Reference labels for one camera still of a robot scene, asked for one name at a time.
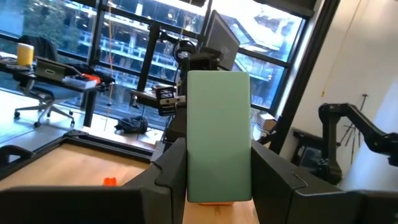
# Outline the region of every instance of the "orange object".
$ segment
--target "orange object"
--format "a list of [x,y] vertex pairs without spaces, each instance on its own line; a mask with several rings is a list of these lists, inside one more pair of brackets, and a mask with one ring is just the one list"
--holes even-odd
[[200,205],[233,205],[234,202],[209,202],[209,203],[199,203]]
[[114,186],[117,186],[118,184],[117,184],[116,178],[114,178],[114,177],[113,177],[113,178],[107,177],[107,178],[104,179],[104,185],[105,185],[105,186],[114,187]]
[[101,83],[101,79],[99,77],[96,77],[94,75],[89,75],[89,74],[83,74],[84,77],[87,77],[90,81],[95,80],[96,84],[100,84]]

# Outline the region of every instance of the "monitor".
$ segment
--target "monitor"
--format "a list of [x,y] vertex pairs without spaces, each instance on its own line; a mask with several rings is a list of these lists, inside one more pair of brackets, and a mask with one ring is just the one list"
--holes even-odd
[[207,31],[204,46],[222,52],[220,66],[232,70],[241,43],[215,10],[211,13]]

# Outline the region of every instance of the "office chair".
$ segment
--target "office chair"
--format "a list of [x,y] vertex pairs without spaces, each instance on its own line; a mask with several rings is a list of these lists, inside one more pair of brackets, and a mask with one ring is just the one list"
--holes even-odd
[[[49,60],[57,61],[57,48],[51,43],[51,41],[43,37],[31,37],[24,35],[19,39],[19,43],[29,44],[34,46],[34,55],[39,57],[44,57]],[[34,127],[38,128],[41,126],[40,120],[47,114],[50,117],[51,112],[56,112],[58,114],[64,115],[72,119],[70,125],[75,125],[75,120],[73,118],[73,112],[68,113],[56,108],[54,105],[57,103],[63,103],[69,99],[80,96],[77,91],[69,90],[59,86],[51,85],[48,83],[42,83],[34,81],[28,77],[13,75],[13,78],[19,82],[18,89],[23,92],[25,96],[36,99],[39,101],[38,106],[28,106],[23,108],[16,108],[14,117],[19,118],[20,111],[25,110],[37,110],[42,111],[37,122],[34,123]]]

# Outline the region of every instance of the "yellow cup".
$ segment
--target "yellow cup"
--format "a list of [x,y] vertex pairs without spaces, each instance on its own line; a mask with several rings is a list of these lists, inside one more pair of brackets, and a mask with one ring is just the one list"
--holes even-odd
[[18,65],[32,65],[34,47],[29,44],[18,43],[17,46],[17,63]]

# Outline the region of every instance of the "green panel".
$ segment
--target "green panel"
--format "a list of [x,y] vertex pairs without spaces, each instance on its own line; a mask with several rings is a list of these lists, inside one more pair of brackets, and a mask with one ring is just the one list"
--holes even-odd
[[188,201],[250,200],[249,75],[191,71],[187,89]]

